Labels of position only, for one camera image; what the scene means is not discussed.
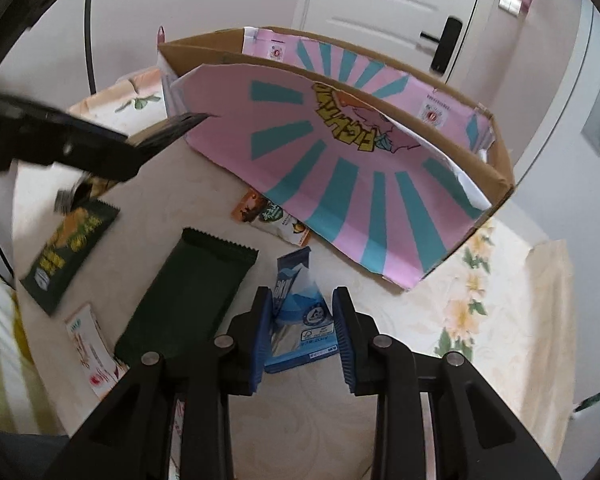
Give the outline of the blue triangular coffee packet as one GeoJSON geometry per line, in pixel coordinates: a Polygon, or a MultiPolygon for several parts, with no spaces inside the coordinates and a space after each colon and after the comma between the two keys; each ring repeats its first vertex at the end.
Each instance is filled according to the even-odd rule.
{"type": "Polygon", "coordinates": [[[273,289],[268,374],[329,358],[338,353],[332,312],[310,272],[309,246],[277,259],[273,289]]]}

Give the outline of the dark green snack packet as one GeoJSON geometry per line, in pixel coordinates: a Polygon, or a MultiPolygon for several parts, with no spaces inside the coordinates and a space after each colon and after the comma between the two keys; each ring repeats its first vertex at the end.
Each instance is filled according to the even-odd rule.
{"type": "Polygon", "coordinates": [[[134,366],[147,352],[178,358],[216,332],[259,252],[186,228],[114,346],[134,366]]]}

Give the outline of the green white small snack packet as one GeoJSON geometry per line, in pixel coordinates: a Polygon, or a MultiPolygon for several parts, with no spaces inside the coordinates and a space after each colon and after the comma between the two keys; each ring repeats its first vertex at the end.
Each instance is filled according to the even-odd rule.
{"type": "Polygon", "coordinates": [[[304,223],[270,200],[260,210],[251,225],[297,247],[303,247],[311,234],[304,223]]]}

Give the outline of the orange small snack packet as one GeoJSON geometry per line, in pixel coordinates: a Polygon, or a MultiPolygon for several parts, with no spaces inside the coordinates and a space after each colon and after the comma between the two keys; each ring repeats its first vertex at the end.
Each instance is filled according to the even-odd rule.
{"type": "Polygon", "coordinates": [[[232,218],[239,222],[251,223],[266,206],[268,199],[250,188],[232,211],[232,218]]]}

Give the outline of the green yellow cracker packet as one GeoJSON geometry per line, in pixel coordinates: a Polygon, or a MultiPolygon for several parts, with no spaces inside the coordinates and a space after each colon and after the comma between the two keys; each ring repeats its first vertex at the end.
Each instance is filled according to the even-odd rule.
{"type": "Polygon", "coordinates": [[[79,268],[117,219],[120,210],[93,200],[70,212],[20,280],[47,314],[53,315],[79,268]]]}

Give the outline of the cardboard box with pink lining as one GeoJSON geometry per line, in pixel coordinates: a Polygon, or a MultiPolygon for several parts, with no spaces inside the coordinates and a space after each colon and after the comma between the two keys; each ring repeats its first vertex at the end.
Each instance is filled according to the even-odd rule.
{"type": "Polygon", "coordinates": [[[358,263],[410,289],[513,193],[482,105],[383,54],[281,27],[162,44],[191,148],[358,263]]]}

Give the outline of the white red snack sachet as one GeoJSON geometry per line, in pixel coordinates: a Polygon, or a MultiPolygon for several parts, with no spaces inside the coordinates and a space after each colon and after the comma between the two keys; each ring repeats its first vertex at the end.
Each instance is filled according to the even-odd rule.
{"type": "Polygon", "coordinates": [[[102,400],[117,385],[128,367],[109,351],[89,302],[66,319],[66,329],[88,385],[102,400]]]}

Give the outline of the pink stick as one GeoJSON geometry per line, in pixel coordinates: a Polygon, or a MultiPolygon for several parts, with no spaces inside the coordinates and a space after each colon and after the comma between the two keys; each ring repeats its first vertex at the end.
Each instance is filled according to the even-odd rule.
{"type": "Polygon", "coordinates": [[[166,42],[166,31],[162,26],[158,27],[157,36],[156,36],[156,44],[160,46],[160,44],[164,44],[166,42]]]}

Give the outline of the striped green bedding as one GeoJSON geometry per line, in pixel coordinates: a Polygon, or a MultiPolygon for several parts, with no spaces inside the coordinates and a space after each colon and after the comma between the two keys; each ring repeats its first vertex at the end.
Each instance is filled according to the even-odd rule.
{"type": "Polygon", "coordinates": [[[15,293],[0,280],[0,430],[63,434],[36,369],[15,293]]]}

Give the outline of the white light switch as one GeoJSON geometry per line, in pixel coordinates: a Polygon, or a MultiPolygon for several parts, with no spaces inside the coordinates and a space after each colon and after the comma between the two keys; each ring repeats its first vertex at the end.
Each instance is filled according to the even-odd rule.
{"type": "Polygon", "coordinates": [[[522,9],[521,0],[498,0],[498,8],[506,13],[518,16],[522,9]]]}

